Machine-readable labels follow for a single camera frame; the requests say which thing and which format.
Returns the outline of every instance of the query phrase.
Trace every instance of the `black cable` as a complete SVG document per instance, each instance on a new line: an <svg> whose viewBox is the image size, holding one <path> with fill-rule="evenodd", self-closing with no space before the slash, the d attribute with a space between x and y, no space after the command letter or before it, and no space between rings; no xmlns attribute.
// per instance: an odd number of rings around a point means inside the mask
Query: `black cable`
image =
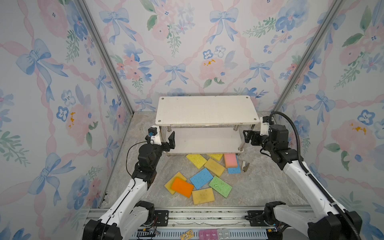
<svg viewBox="0 0 384 240"><path fill-rule="evenodd" d="M245 216L244 219L249 221L252 219L258 219L259 217L263 217L263 216L264 216L264 213L261 215L254 216L254 217Z"/></svg>
<svg viewBox="0 0 384 240"><path fill-rule="evenodd" d="M155 231L153 232L153 233L154 233L154 236L156 236L157 225L158 225L158 224L156 224Z"/></svg>
<svg viewBox="0 0 384 240"><path fill-rule="evenodd" d="M128 152L127 152L127 159L126 159L126 161L125 161L125 169L127 170L127 173L128 173L128 174L131 176L131 178L133 179L133 186L132 186L131 189L133 189L133 188L135 187L135 185L136 185L136 181L135 181L135 179L132 177L132 175L128 172L127 163L128 163L128 154L129 154L129 150L130 150L133 146L138 145L138 144L140 144L140 143L144 143L144 142L138 142L138 143L136 143L136 144L133 144L133 145L128 149ZM124 201L124 199L128 196L129 193L130 193L130 191L128 191L127 195L125 195L125 197L122 199L122 201L121 201L120 204L117 206L117 208L116 208L115 211L112 213L112 215L113 215L113 214L116 212L116 210L120 207L121 203ZM100 238L100 240L103 240L103 235L104 235L105 227L107 226L107 223L109 222L110 219L111 219L111 217L108 218L107 222L106 222L105 225L104 225L103 232L101 233L101 238Z"/></svg>
<svg viewBox="0 0 384 240"><path fill-rule="evenodd" d="M128 154L129 154L129 150L133 147L133 146L136 146L140 143L144 143L144 142L138 142L138 143L135 143L133 144L129 149L128 149L128 152L127 152L127 159L125 160L125 169L127 170L127 173L131 176L132 178L132 175L128 172L128 167L127 167L127 164L128 164Z"/></svg>
<svg viewBox="0 0 384 240"><path fill-rule="evenodd" d="M127 170L127 173L131 176L131 178L133 179L133 187L136 185L136 181L135 181L135 179L132 177L132 175L129 173L129 171L128 171L128 167L127 167L127 164L128 164L128 154L129 154L129 150L133 147L133 146L136 146L136 145L138 145L138 144L140 144L140 143L144 143L144 142L138 142L138 143L135 143L135 144L133 144L129 149L128 149L128 152L127 152L127 158L126 158L126 160L125 160L125 169Z"/></svg>
<svg viewBox="0 0 384 240"><path fill-rule="evenodd" d="M108 223L108 221L109 221L110 219L111 219L111 217L108 218L107 222L106 222L105 225L104 225L103 232L101 233L101 238L100 238L100 240L103 240L103 235L104 235L105 227L107 226L107 223Z"/></svg>
<svg viewBox="0 0 384 240"><path fill-rule="evenodd" d="M296 129L296 126L295 124L292 122L292 120L287 116L285 115L284 113L282 112L278 112L278 111L275 111L275 112L272 112L270 115L269 115L269 124L271 125L272 124L272 116L275 115L275 114L278 114L278 115L281 115L283 116L288 122L289 124L291 125L292 129L293 129L293 132L295 133L295 138L296 138L296 151L297 151L297 160L299 162L299 165L300 167L302 168L302 170L306 173L306 175L312 180L312 182L317 186L317 188L321 191L321 193L324 194L324 196L327 198L327 200L333 204L335 203L335 201L333 200L333 198L327 193L327 191L323 188L323 186L316 180L316 178L314 176L312 176L312 174L309 172L309 170L304 166L303 164L303 160L301 159L301 153L300 153L300 137L299 137L299 133L297 132L297 129ZM344 219L344 221L348 224L348 226L350 227L350 229L352 230L353 232L353 235L355 235L356 239L357 240L361 240L360 238L360 235L359 235L359 232L356 230L356 227L352 224L351 220L347 217L347 215L342 211L342 209L339 207L339 205L337 205L336 203L333 205L333 207L339 212L339 214L342 216L342 218Z"/></svg>
<svg viewBox="0 0 384 240"><path fill-rule="evenodd" d="M264 148L261 148L261 149L260 149L260 153L261 153L261 154L263 154L263 155L266 155L266 156L268 156L268 157L272 158L271 156L269 156L269 155L268 155L268 154L266 154L265 152L262 152L263 150L265 150L265 149L264 149Z"/></svg>

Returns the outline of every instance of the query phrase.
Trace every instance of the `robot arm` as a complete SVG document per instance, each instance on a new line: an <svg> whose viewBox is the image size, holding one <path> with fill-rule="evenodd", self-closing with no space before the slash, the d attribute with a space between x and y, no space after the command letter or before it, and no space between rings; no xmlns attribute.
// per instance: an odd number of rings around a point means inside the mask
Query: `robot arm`
<svg viewBox="0 0 384 240"><path fill-rule="evenodd" d="M83 240L129 239L141 225L154 224L154 205L139 200L156 177L162 152L175 148L175 132L169 136L169 142L161 142L160 128L152 126L145 139L147 143L139 148L139 161L127 188L98 221L86 224Z"/></svg>
<svg viewBox="0 0 384 240"><path fill-rule="evenodd" d="M288 130L283 125L269 125L263 117L260 131L244 131L245 142L261 146L270 153L272 160L299 187L314 211L313 214L293 210L283 202L267 203L264 214L258 218L268 224L289 224L309 239L354 239L354 230L360 232L362 220L356 212L349 212L309 172L305 162L299 161L296 150L288 147Z"/></svg>
<svg viewBox="0 0 384 240"><path fill-rule="evenodd" d="M311 240L359 239L361 217L356 212L347 211L312 176L302 157L298 159L297 151L288 147L286 127L270 123L269 117L263 117L261 131L244 131L245 142L261 146L262 150L270 153L272 160L299 187L314 215L295 211L283 202L270 202L257 220L264 220L270 225L289 224ZM154 181L162 152L174 149L175 142L174 132L169 137L169 143L161 142L158 126L149 128L148 133L147 144L139 149L139 161L127 188L98 221L87 223L83 240L129 239L141 225L154 223L153 204L139 199Z"/></svg>

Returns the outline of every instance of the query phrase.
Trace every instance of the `wall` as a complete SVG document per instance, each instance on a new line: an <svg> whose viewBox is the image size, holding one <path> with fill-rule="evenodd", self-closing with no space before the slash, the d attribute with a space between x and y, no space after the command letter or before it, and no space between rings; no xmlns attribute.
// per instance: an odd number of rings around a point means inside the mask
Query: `wall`
<svg viewBox="0 0 384 240"><path fill-rule="evenodd" d="M161 96L218 94L273 108L332 3L85 2L135 111L156 111Z"/></svg>
<svg viewBox="0 0 384 240"><path fill-rule="evenodd" d="M2 1L0 22L0 239L75 239L128 114L73 2Z"/></svg>
<svg viewBox="0 0 384 240"><path fill-rule="evenodd" d="M281 108L310 170L362 217L365 239L384 239L383 8L381 0L347 0Z"/></svg>

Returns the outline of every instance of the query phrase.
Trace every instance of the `gray floor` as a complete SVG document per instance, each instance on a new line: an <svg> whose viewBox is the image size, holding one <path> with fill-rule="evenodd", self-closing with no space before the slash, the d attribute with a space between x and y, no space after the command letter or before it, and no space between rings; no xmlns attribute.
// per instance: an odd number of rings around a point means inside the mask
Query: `gray floor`
<svg viewBox="0 0 384 240"><path fill-rule="evenodd" d="M142 142L148 134L148 128L154 125L156 113L136 112L129 125L129 129L123 142L120 155L113 170L111 180L107 187L108 197L102 203L102 207L111 207L126 188L131 179L126 172L125 162L128 149L137 142ZM239 128L239 131L248 129L249 125ZM128 170L133 172L137 162L138 150L141 144L134 146L128 156ZM240 174L223 173L221 179L233 188L228 198L224 198L214 191L215 201L200 204L199 206L256 206L265 205L271 201L283 201L289 205L307 204L298 187L285 175L278 166L267 156L260 154L260 147L246 144L244 153L238 155L239 162L250 162L247 172ZM199 170L185 157L185 155L166 155L163 153L157 165L157 176L142 200L152 202L156 207L184 207L193 206L192 197L186 198L179 193L171 195L164 184L178 171L191 183L189 178Z"/></svg>

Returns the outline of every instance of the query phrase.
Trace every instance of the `yellow sponge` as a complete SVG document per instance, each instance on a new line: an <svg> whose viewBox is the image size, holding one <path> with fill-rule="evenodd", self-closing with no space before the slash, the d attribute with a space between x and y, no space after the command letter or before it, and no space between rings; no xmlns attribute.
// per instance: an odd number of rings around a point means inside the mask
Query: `yellow sponge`
<svg viewBox="0 0 384 240"><path fill-rule="evenodd" d="M200 154L188 154L187 158L198 168L200 169L207 160Z"/></svg>
<svg viewBox="0 0 384 240"><path fill-rule="evenodd" d="M219 161L221 160L221 158L223 157L223 154L207 154L208 156L210 156L211 158L215 159L216 161Z"/></svg>
<svg viewBox="0 0 384 240"><path fill-rule="evenodd" d="M225 167L221 166L218 162L215 162L212 158L210 158L207 163L204 165L209 171L213 172L216 176L220 177Z"/></svg>
<svg viewBox="0 0 384 240"><path fill-rule="evenodd" d="M172 190L170 187L172 186L173 182L175 181L175 178L179 177L180 179L186 181L187 178L184 177L180 172L177 172L175 176L173 176L173 178L171 178L164 186L166 187L166 189L172 194L174 195L176 191Z"/></svg>
<svg viewBox="0 0 384 240"><path fill-rule="evenodd" d="M193 204L195 205L215 201L214 191L211 187L207 189L192 191L192 197Z"/></svg>

